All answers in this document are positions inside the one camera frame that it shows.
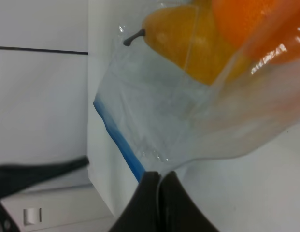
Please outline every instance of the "orange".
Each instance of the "orange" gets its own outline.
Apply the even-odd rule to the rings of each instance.
[[[256,60],[283,63],[300,58],[300,0],[281,2],[212,0],[212,11],[218,30],[236,49],[271,22],[268,30],[257,34],[246,52]]]

